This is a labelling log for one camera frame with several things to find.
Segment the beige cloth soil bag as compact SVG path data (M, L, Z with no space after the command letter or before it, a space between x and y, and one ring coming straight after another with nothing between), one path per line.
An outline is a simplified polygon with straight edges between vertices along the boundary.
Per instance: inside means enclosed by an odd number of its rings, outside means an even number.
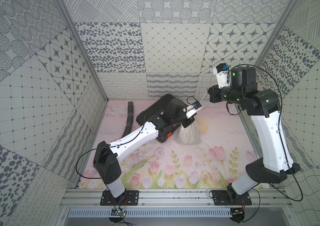
M198 123L195 121L187 128L181 125L175 141L180 145L199 145L202 141Z

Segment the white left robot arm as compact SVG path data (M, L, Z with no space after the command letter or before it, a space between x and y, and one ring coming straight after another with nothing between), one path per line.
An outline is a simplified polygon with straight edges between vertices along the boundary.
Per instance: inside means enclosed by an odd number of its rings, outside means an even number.
M188 128L201 108L198 100L185 103L166 94L138 115L136 121L139 129L110 144L105 141L99 143L95 149L93 167L107 186L110 197L118 202L127 197L127 190L120 179L120 163L128 155L151 140L166 142L180 126Z

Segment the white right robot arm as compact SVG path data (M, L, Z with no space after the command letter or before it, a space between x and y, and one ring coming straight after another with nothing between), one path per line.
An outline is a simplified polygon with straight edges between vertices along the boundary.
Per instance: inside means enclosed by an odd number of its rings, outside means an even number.
M271 89L259 91L256 68L239 65L229 68L225 63L213 68L217 85L208 89L210 102L235 104L246 111L256 127L262 157L249 163L246 172L227 186L230 200L237 199L258 184L279 184L300 171L290 156L281 126L282 105Z

